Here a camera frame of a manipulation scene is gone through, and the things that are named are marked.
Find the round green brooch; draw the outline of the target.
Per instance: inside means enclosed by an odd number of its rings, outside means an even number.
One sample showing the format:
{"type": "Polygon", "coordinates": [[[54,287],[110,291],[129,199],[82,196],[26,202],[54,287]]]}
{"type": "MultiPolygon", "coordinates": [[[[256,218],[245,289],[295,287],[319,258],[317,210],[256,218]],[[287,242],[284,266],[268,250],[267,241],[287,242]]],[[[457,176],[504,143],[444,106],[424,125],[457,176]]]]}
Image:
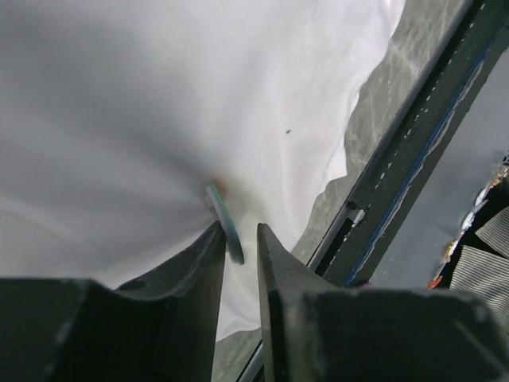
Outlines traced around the round green brooch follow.
{"type": "Polygon", "coordinates": [[[220,188],[212,181],[205,188],[206,200],[212,214],[219,221],[221,228],[226,236],[227,249],[231,261],[239,265],[244,265],[245,258],[242,244],[240,243],[235,223],[231,217],[226,201],[224,200],[220,188]]]}

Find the white garment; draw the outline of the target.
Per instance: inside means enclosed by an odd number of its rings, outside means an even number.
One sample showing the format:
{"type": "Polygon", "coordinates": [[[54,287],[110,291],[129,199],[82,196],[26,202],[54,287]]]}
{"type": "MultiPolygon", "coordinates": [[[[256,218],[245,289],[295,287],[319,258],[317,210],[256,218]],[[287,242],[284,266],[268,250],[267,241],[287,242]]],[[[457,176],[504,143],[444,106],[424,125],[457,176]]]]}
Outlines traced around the white garment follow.
{"type": "Polygon", "coordinates": [[[110,288],[189,246],[216,182],[243,245],[217,337],[260,325],[256,230],[287,249],[402,1],[4,1],[1,274],[110,288]]]}

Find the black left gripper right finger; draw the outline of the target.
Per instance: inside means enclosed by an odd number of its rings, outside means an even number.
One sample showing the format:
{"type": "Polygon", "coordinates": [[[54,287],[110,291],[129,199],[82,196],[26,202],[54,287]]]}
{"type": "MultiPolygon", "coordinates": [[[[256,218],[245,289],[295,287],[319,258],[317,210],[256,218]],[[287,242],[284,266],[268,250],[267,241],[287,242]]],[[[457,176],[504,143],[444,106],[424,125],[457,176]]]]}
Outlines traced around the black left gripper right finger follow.
{"type": "Polygon", "coordinates": [[[505,381],[508,343],[473,294],[333,286],[257,228],[268,381],[505,381]]]}

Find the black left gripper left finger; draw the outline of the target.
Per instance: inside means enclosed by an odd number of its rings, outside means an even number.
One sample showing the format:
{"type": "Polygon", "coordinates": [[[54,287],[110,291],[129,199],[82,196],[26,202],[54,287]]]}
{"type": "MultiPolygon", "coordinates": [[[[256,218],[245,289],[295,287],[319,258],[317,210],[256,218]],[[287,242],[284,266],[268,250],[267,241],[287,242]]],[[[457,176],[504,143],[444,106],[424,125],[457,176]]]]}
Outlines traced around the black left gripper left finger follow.
{"type": "Polygon", "coordinates": [[[210,380],[225,244],[214,223],[115,290],[87,279],[3,279],[2,380],[210,380]]]}

